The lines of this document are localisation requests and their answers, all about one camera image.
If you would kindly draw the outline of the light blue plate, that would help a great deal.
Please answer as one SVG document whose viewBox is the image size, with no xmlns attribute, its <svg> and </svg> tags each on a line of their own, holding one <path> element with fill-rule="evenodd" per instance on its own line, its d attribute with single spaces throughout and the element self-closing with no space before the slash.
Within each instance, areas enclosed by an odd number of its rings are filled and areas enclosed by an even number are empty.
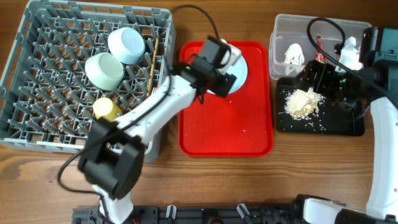
<svg viewBox="0 0 398 224">
<path fill-rule="evenodd" d="M 229 94 L 236 92 L 238 89 L 240 89 L 244 82 L 246 81 L 247 75 L 248 75 L 248 66 L 246 64 L 246 61 L 242 55 L 240 56 L 233 56 L 233 59 L 235 59 L 234 63 L 228 63 L 228 69 L 225 70 L 224 68 L 218 69 L 219 72 L 225 72 L 230 75 L 234 75 L 236 77 L 236 80 L 234 81 L 231 89 L 229 90 Z"/>
</svg>

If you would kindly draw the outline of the wooden chopstick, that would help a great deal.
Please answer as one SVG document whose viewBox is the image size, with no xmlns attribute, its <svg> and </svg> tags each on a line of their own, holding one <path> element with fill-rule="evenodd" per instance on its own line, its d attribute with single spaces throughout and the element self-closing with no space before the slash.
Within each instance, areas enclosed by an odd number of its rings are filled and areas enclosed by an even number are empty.
<svg viewBox="0 0 398 224">
<path fill-rule="evenodd" d="M 155 58 L 157 55 L 158 46 L 159 46 L 159 34 L 157 34 L 157 37 L 155 40 L 154 53 L 152 56 L 152 65 L 151 65 L 151 69 L 150 69 L 150 77 L 149 77 L 149 81 L 147 83 L 147 96 L 150 96 L 151 91 L 152 91 L 153 79 L 154 79 L 154 69 L 155 69 Z"/>
</svg>

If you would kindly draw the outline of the yellow cup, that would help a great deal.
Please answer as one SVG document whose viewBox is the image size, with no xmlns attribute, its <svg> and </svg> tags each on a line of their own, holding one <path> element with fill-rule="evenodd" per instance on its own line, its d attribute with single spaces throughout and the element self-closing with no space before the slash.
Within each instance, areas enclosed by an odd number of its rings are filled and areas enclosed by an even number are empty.
<svg viewBox="0 0 398 224">
<path fill-rule="evenodd" d="M 96 119 L 104 118 L 108 121 L 114 121 L 123 114 L 120 107 L 106 97 L 99 98 L 93 103 L 93 112 Z"/>
</svg>

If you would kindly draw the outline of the light blue bowl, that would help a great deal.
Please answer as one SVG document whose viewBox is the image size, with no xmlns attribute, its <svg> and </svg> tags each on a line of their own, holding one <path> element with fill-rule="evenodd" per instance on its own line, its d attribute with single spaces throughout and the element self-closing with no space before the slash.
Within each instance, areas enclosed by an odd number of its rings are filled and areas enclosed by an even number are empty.
<svg viewBox="0 0 398 224">
<path fill-rule="evenodd" d="M 146 50 L 144 39 L 131 27 L 112 31 L 108 36 L 108 48 L 120 62 L 126 65 L 137 63 Z"/>
</svg>

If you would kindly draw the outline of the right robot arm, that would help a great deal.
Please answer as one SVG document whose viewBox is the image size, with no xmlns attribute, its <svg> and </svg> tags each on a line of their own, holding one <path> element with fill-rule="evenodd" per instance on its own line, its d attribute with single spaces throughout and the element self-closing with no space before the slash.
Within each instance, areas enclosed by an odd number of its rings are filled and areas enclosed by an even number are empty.
<svg viewBox="0 0 398 224">
<path fill-rule="evenodd" d="M 331 200 L 303 196 L 296 219 L 307 223 L 397 223 L 397 29 L 370 27 L 363 31 L 354 71 L 331 59 L 315 60 L 295 77 L 301 90 L 313 90 L 331 100 L 369 102 L 374 126 L 374 167 L 371 193 L 364 213 Z"/>
</svg>

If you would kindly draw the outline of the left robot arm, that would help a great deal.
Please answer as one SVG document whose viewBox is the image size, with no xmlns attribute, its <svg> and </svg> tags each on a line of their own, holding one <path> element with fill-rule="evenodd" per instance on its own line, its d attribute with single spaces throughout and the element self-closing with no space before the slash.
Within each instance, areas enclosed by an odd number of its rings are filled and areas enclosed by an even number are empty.
<svg viewBox="0 0 398 224">
<path fill-rule="evenodd" d="M 167 78 L 143 103 L 114 121 L 100 118 L 94 123 L 78 169 L 99 195 L 109 222 L 123 223 L 133 211 L 129 193 L 141 175 L 149 141 L 195 100 L 204 102 L 207 91 L 227 97 L 236 81 L 227 71 L 240 56 L 232 44 L 209 36 L 190 63 L 168 69 Z"/>
</svg>

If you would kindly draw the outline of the white plastic fork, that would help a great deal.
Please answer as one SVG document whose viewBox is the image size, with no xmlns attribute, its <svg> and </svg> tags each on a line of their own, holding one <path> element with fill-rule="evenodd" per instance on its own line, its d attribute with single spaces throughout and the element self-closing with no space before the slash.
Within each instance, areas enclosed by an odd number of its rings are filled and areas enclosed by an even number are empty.
<svg viewBox="0 0 398 224">
<path fill-rule="evenodd" d="M 151 91 L 151 95 L 153 95 L 157 91 L 157 87 L 154 87 Z"/>
</svg>

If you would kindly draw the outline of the green bowl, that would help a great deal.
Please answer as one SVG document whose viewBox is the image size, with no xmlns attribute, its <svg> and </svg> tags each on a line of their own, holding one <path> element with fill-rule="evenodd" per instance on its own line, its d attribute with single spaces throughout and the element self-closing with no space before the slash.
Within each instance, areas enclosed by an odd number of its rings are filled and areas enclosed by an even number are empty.
<svg viewBox="0 0 398 224">
<path fill-rule="evenodd" d="M 85 72 L 94 86 L 102 90 L 113 90 L 123 79 L 124 66 L 111 53 L 101 52 L 87 59 Z"/>
</svg>

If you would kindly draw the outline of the rice and food scraps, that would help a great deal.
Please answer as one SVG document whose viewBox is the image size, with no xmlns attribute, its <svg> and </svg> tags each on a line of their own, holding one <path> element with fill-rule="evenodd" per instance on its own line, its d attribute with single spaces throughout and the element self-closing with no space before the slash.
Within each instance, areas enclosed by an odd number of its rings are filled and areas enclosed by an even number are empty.
<svg viewBox="0 0 398 224">
<path fill-rule="evenodd" d="M 318 116 L 319 106 L 325 102 L 325 97 L 315 93 L 313 88 L 308 91 L 296 89 L 285 97 L 284 110 L 295 120 L 310 120 Z"/>
</svg>

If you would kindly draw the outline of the white tissue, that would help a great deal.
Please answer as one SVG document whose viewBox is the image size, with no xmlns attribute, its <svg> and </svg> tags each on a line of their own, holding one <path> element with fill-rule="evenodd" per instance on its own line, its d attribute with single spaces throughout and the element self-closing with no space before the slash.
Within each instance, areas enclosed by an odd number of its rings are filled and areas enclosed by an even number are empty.
<svg viewBox="0 0 398 224">
<path fill-rule="evenodd" d="M 305 61 L 302 48 L 299 44 L 290 45 L 284 55 L 284 63 L 287 64 L 302 65 Z"/>
</svg>

